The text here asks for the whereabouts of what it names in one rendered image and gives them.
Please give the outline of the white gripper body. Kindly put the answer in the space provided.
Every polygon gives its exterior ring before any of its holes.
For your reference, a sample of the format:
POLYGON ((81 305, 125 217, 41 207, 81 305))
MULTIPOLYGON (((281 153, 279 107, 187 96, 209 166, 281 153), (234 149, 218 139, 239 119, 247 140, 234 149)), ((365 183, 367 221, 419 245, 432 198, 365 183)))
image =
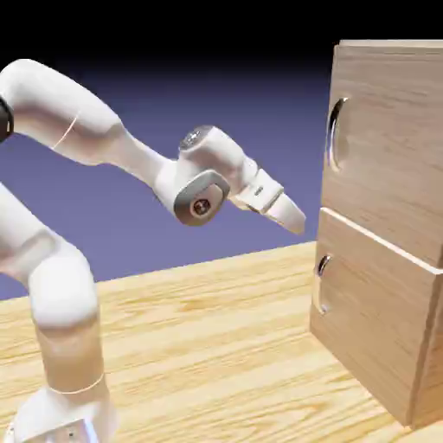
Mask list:
POLYGON ((277 197, 265 217, 294 234, 303 234, 305 231, 305 213, 286 193, 277 197))

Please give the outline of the large light wood cabinet door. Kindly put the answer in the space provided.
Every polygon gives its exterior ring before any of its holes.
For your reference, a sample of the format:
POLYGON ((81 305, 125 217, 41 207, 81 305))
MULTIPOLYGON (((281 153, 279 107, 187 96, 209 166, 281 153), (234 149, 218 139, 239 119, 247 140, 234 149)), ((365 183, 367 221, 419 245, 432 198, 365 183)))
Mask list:
POLYGON ((349 154, 325 153, 322 204, 443 267, 443 40, 341 41, 328 120, 349 98, 349 154))

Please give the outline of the small light wood cabinet door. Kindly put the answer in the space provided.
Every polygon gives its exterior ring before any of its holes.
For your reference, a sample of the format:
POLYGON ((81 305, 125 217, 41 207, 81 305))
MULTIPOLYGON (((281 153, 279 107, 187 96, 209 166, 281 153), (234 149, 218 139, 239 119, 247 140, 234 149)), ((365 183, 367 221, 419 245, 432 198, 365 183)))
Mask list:
POLYGON ((321 209, 326 254, 311 332, 401 424, 443 420, 443 269, 321 209))

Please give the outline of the light wood cabinet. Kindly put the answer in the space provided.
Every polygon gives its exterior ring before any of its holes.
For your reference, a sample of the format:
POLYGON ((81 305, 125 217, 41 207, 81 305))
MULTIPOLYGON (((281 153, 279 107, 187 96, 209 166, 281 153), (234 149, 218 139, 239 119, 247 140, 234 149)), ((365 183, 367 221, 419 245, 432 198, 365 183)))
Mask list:
POLYGON ((443 41, 343 40, 311 332, 402 424, 443 419, 443 41))

